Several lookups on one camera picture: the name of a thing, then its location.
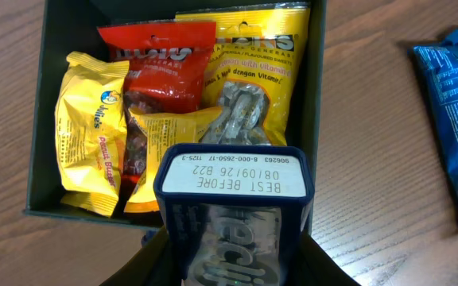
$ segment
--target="white label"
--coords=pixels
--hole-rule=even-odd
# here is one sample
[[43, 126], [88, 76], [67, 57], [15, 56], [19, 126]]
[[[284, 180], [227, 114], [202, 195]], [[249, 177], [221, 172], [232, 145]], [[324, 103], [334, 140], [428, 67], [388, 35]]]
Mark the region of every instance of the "white label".
[[292, 156], [188, 153], [175, 157], [163, 192], [302, 197], [300, 161]]

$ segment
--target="cartoon character logo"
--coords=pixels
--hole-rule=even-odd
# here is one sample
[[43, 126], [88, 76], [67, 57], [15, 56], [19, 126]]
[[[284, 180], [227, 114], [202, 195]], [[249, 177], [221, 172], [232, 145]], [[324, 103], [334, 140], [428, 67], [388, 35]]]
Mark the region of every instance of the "cartoon character logo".
[[116, 91], [104, 91], [100, 100], [105, 104], [115, 104], [118, 99], [121, 98], [121, 95]]

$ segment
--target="wooden table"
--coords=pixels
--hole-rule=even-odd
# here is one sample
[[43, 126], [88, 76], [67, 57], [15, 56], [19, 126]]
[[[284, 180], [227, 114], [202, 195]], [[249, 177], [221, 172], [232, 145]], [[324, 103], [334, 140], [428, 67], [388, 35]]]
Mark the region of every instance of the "wooden table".
[[[0, 285], [94, 285], [140, 230], [28, 218], [43, 0], [0, 0]], [[330, 0], [313, 237], [364, 285], [458, 285], [458, 224], [405, 42], [458, 1]]]

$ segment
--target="red candy bag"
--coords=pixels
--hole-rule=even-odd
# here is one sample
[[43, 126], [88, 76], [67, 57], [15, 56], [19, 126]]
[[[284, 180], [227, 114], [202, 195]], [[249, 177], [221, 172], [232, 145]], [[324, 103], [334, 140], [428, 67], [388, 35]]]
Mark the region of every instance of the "red candy bag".
[[215, 44], [211, 21], [150, 22], [99, 28], [112, 60], [130, 60], [124, 91], [157, 100], [163, 112], [200, 105], [204, 69]]

